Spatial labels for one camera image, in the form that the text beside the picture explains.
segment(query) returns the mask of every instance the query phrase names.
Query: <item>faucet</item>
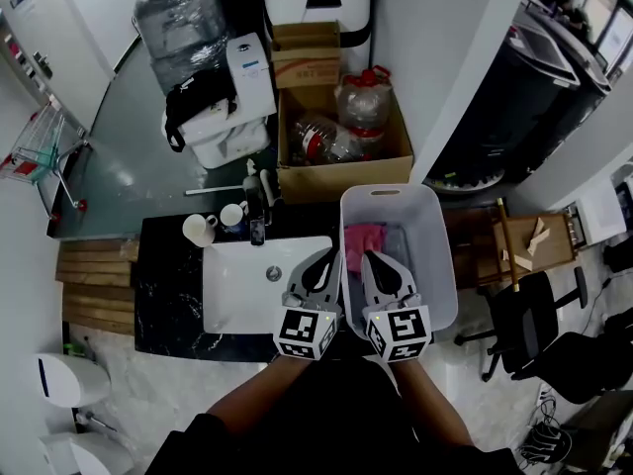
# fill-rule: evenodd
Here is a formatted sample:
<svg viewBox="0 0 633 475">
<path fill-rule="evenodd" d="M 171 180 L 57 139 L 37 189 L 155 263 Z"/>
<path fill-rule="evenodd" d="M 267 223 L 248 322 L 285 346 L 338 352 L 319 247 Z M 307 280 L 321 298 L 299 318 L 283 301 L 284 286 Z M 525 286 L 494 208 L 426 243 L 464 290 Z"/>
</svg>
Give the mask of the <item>faucet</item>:
<svg viewBox="0 0 633 475">
<path fill-rule="evenodd" d="M 266 241 L 266 216 L 261 181 L 255 176 L 247 176 L 241 186 L 246 193 L 248 204 L 250 243 L 253 246 L 261 246 Z"/>
</svg>

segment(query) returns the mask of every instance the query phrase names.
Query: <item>black shirt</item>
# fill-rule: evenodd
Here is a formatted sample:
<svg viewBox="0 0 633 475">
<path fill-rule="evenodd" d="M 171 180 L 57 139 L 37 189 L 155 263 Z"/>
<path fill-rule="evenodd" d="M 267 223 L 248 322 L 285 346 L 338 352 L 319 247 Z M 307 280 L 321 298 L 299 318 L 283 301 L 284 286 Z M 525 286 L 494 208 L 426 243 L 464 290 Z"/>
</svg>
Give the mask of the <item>black shirt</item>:
<svg viewBox="0 0 633 475">
<path fill-rule="evenodd" d="M 383 369 L 364 359 L 316 362 L 247 438 L 232 438 L 217 417 L 200 414 L 173 431 L 147 475 L 218 473 L 229 468 L 355 473 L 520 474 L 509 449 L 446 449 L 414 430 Z"/>
</svg>

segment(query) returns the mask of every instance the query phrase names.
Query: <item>shopping cart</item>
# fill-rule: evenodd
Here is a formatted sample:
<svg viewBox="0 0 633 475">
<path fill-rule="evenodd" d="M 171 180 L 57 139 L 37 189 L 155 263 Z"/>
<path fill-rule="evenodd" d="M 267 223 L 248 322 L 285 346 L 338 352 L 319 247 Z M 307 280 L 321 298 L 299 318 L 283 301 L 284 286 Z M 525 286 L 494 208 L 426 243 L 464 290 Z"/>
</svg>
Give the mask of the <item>shopping cart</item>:
<svg viewBox="0 0 633 475">
<path fill-rule="evenodd" d="M 59 152 L 60 139 L 65 136 L 75 140 L 76 133 L 68 125 L 61 111 L 55 110 L 51 104 L 35 113 L 24 127 L 11 153 L 0 163 L 0 178 L 11 178 L 35 185 L 42 199 L 49 220 L 59 220 L 59 215 L 52 212 L 42 190 L 42 181 L 50 173 L 61 181 L 61 186 L 68 196 L 73 208 L 86 211 L 88 204 L 85 199 L 75 200 L 70 193 L 61 170 L 61 162 L 69 155 L 90 143 L 80 137 L 64 152 Z"/>
</svg>

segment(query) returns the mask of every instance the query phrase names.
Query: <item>black bag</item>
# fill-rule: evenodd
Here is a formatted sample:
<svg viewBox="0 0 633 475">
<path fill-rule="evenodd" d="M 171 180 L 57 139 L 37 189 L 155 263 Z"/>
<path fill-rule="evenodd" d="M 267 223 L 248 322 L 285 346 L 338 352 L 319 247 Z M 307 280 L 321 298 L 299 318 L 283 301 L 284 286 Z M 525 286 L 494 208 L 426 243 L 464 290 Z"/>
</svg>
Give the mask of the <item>black bag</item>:
<svg viewBox="0 0 633 475">
<path fill-rule="evenodd" d="M 235 86 L 227 69 L 200 70 L 167 95 L 165 132 L 177 153 L 185 148 L 178 127 L 223 99 L 235 98 Z"/>
</svg>

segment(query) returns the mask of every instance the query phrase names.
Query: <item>pink cloth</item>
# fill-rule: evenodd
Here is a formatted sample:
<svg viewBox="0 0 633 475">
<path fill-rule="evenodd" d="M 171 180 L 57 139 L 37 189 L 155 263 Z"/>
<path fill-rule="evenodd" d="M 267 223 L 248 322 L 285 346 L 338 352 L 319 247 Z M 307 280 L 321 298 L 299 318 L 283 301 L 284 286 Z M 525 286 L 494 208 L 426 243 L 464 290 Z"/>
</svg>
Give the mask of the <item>pink cloth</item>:
<svg viewBox="0 0 633 475">
<path fill-rule="evenodd" d="M 363 253 L 368 250 L 382 251 L 387 231 L 383 226 L 361 224 L 345 229 L 345 258 L 347 269 L 360 273 Z"/>
</svg>

